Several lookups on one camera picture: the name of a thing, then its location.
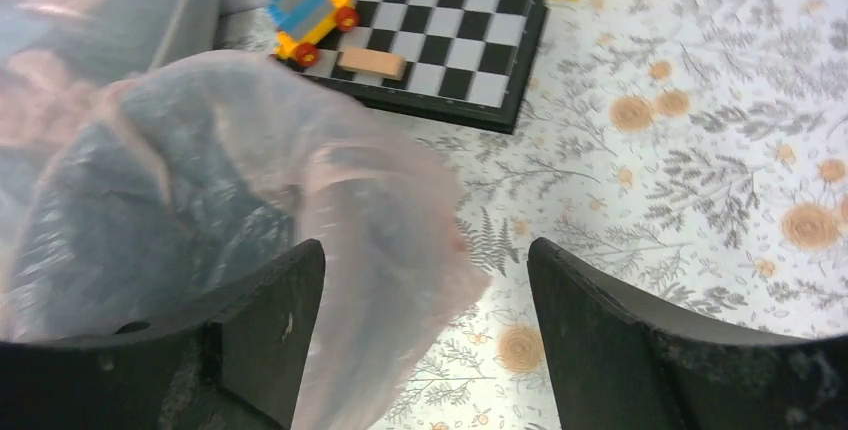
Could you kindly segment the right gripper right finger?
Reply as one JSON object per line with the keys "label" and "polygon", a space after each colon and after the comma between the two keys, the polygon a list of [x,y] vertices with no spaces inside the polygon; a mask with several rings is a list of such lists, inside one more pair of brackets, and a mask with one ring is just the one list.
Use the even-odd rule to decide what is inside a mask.
{"label": "right gripper right finger", "polygon": [[753,330],[671,304],[545,238],[528,276],[565,429],[843,429],[847,340]]}

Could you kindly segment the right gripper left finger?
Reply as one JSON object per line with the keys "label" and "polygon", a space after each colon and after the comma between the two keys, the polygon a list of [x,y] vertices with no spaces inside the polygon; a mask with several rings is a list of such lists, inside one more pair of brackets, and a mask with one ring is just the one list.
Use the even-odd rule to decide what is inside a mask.
{"label": "right gripper left finger", "polygon": [[307,240],[189,303],[83,335],[1,347],[5,429],[287,429],[325,275]]}

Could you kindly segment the pink trash bag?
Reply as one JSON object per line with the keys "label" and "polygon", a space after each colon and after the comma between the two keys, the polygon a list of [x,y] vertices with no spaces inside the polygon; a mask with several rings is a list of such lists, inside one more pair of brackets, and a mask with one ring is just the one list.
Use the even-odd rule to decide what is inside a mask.
{"label": "pink trash bag", "polygon": [[1,347],[111,335],[307,240],[325,255],[287,429],[366,429],[488,287],[434,151],[266,57],[99,89],[61,145],[1,141]]}

